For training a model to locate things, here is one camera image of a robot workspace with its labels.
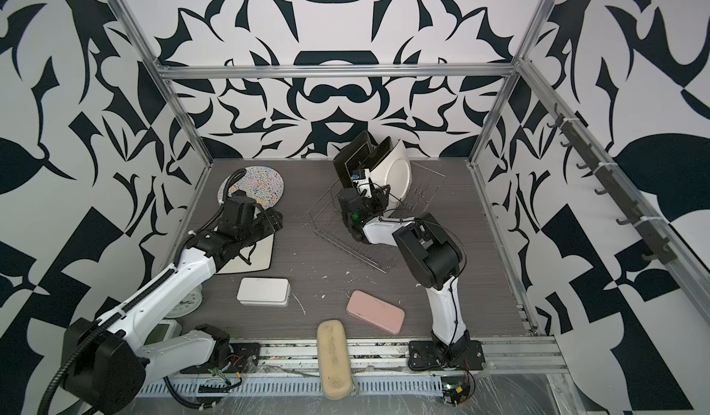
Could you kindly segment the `white rectangular case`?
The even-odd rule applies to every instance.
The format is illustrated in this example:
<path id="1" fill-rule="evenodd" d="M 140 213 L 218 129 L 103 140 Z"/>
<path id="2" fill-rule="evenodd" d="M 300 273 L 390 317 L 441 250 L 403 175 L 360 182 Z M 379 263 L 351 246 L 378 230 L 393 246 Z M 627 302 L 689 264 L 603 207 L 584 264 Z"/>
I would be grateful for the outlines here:
<path id="1" fill-rule="evenodd" d="M 290 290 L 286 278 L 242 278 L 237 300 L 249 306 L 286 307 Z"/>

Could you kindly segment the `black wall hook rail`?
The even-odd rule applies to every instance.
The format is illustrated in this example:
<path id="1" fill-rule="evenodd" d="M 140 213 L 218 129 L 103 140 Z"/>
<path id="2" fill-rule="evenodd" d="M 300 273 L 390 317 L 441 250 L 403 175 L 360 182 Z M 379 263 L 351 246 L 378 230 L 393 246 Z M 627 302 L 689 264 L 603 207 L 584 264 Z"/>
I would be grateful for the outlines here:
<path id="1" fill-rule="evenodd" d="M 599 146 L 593 136 L 586 131 L 586 126 L 578 118 L 566 118 L 554 105 L 555 119 L 547 127 L 559 129 L 567 139 L 561 145 L 571 148 L 582 158 L 577 167 L 593 175 L 601 185 L 595 194 L 608 195 L 615 203 L 623 218 L 617 218 L 619 226 L 632 226 L 640 235 L 650 251 L 643 254 L 645 261 L 659 261 L 670 265 L 678 259 L 678 254 L 670 244 L 669 235 L 660 228 L 661 218 L 650 211 L 650 207 L 642 205 L 640 196 L 633 192 L 632 183 L 622 172 L 617 163 L 613 163 L 606 152 Z"/>

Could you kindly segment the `white square plate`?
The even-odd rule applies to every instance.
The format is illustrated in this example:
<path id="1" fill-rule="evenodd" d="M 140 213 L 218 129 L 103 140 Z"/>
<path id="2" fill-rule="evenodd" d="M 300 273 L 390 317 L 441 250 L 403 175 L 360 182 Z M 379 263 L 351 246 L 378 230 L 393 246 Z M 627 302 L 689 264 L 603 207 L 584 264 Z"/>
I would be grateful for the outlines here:
<path id="1" fill-rule="evenodd" d="M 389 154 L 371 172 L 376 186 L 390 187 L 388 209 L 396 209 L 405 200 L 412 185 L 412 167 L 403 141 L 398 141 Z"/>

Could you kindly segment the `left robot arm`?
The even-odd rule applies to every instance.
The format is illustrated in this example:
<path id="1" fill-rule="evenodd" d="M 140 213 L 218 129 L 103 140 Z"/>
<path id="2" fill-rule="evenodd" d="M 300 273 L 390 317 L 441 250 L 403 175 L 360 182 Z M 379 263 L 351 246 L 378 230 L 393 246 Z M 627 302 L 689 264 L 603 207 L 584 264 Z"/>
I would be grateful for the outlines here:
<path id="1" fill-rule="evenodd" d="M 64 389 L 90 405 L 91 413 L 115 414 L 145 384 L 158 379 L 179 404 L 203 409 L 183 398 L 170 377 L 194 366 L 218 371 L 227 367 L 229 335 L 202 324 L 167 341 L 147 344 L 146 340 L 194 289 L 233 259 L 249 263 L 250 256 L 242 252 L 251 251 L 282 227 L 278 211 L 264 208 L 245 191 L 223 191 L 217 212 L 181 241 L 173 261 L 156 278 L 94 321 L 81 318 L 70 325 L 61 366 L 44 391 L 38 413 L 48 413 L 57 390 Z"/>

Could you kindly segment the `round speckled plate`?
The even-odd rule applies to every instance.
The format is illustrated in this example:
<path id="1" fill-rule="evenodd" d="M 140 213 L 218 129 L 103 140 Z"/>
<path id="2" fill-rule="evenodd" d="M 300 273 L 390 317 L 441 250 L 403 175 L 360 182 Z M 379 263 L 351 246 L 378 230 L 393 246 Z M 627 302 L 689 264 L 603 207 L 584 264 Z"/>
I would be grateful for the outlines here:
<path id="1" fill-rule="evenodd" d="M 246 167 L 246 174 L 229 185 L 229 195 L 236 191 L 244 191 L 250 198 L 259 203 L 262 208 L 274 207 L 282 198 L 285 182 L 281 174 L 266 166 Z"/>

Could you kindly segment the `white alarm clock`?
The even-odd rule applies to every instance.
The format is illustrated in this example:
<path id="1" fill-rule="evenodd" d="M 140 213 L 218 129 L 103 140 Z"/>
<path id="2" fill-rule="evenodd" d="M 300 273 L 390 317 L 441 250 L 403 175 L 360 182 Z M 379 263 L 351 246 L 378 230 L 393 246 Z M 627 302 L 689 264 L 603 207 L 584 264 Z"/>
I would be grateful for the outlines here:
<path id="1" fill-rule="evenodd" d="M 167 319 L 178 319 L 195 312 L 203 303 L 203 288 L 196 287 L 183 297 L 179 303 L 166 314 Z"/>

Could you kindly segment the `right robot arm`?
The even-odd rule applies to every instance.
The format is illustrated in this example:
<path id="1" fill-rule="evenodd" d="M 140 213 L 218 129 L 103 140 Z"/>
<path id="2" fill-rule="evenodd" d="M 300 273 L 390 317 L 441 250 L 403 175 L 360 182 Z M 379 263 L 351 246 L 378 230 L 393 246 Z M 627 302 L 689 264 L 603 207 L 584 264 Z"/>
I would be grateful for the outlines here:
<path id="1" fill-rule="evenodd" d="M 425 288 L 436 360 L 452 368 L 471 341 L 458 293 L 466 256 L 431 214 L 388 217 L 388 193 L 388 188 L 375 188 L 370 196 L 356 188 L 342 190 L 338 194 L 341 220 L 355 241 L 399 250 L 412 276 Z"/>

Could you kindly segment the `large black square plate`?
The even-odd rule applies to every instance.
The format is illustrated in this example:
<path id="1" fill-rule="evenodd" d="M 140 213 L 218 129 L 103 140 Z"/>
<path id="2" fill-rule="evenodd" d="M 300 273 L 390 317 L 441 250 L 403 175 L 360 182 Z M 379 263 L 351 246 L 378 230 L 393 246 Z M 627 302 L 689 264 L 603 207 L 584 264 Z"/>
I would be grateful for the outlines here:
<path id="1" fill-rule="evenodd" d="M 351 173 L 368 158 L 374 148 L 370 132 L 364 130 L 334 157 L 338 180 L 344 189 L 352 187 Z"/>

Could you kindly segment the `cream square plate black rim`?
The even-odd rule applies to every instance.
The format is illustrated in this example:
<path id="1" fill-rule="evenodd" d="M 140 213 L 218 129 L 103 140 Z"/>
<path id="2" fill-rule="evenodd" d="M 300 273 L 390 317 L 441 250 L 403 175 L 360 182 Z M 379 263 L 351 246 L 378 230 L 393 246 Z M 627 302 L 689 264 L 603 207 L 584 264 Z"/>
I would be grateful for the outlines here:
<path id="1" fill-rule="evenodd" d="M 255 245 L 244 248 L 240 255 L 231 259 L 217 275 L 236 275 L 261 272 L 271 266 L 275 234 L 257 241 Z"/>

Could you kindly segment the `pink rectangular case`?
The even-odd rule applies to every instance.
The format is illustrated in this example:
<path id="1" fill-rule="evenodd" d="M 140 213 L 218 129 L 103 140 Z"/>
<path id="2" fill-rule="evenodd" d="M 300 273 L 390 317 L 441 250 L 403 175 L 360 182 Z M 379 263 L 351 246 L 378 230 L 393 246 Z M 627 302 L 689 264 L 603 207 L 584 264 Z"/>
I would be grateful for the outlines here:
<path id="1" fill-rule="evenodd" d="M 399 335 L 405 319 L 403 309 L 361 290 L 353 291 L 346 312 L 390 335 Z"/>

